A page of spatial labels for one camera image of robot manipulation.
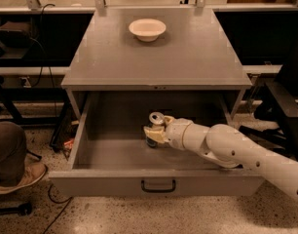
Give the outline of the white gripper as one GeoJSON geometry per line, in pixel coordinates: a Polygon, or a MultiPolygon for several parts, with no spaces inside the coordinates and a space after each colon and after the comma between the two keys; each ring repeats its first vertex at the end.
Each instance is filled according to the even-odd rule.
{"type": "Polygon", "coordinates": [[[164,125],[158,127],[143,128],[144,133],[157,143],[168,143],[172,148],[184,150],[183,137],[186,129],[192,124],[191,120],[175,119],[172,116],[164,116],[164,125]]]}

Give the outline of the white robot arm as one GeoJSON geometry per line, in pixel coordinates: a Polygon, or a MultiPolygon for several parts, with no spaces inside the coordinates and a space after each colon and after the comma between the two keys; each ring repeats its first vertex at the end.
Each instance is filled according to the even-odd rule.
{"type": "Polygon", "coordinates": [[[198,125],[191,120],[154,112],[146,137],[172,148],[195,152],[223,168],[243,165],[298,201],[298,162],[257,144],[237,129],[217,124],[198,125]]]}

